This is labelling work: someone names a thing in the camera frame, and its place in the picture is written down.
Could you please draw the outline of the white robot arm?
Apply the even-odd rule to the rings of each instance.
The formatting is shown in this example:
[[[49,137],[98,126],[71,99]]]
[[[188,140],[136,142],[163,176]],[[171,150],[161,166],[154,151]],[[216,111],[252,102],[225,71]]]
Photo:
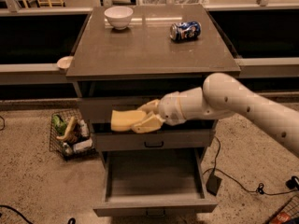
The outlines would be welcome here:
[[[168,93],[140,109],[146,117],[131,126],[135,133],[150,133],[165,124],[175,126],[188,120],[223,119],[236,113],[299,155],[299,112],[262,97],[223,73],[208,76],[199,88]]]

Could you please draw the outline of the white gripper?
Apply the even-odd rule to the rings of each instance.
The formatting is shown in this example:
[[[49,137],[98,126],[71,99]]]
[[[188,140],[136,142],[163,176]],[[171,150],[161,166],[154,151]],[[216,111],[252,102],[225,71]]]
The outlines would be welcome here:
[[[186,122],[181,111],[178,91],[168,93],[161,100],[151,100],[140,106],[138,110],[142,110],[148,115],[131,126],[135,133],[150,133],[160,130],[164,122],[170,126]]]

